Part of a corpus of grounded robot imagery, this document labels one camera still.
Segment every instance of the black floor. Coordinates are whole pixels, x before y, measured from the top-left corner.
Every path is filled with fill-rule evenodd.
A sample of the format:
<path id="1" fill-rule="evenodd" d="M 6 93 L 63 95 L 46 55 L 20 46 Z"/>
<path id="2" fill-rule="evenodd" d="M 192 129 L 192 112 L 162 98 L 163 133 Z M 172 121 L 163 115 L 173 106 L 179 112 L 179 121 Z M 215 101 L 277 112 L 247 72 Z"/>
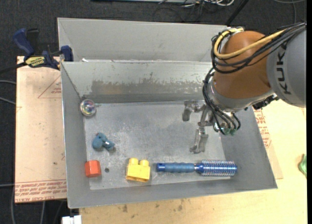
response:
<path id="1" fill-rule="evenodd" d="M 58 17 L 96 18 L 110 20 L 162 21 L 200 24 L 225 24 L 242 0 L 228 7 L 207 5 L 200 14 L 177 4 L 153 2 L 90 1 L 90 0 L 0 0 L 0 70 L 15 65 L 15 57 L 24 55 L 12 43 L 20 28 L 40 30 L 39 49 L 58 48 Z M 249 0 L 231 22 L 267 34 L 285 25 L 306 20 L 307 0 Z M 0 80 L 16 81 L 16 72 L 0 74 Z M 0 83 L 0 97 L 15 101 L 16 88 Z M 15 107 L 0 101 L 0 184 L 14 182 Z M 13 223 L 11 218 L 12 187 L 0 186 L 0 223 Z M 16 223 L 38 224 L 42 203 L 14 205 Z M 66 202 L 50 201 L 44 209 L 43 223 L 58 223 L 58 216 L 70 214 Z"/>

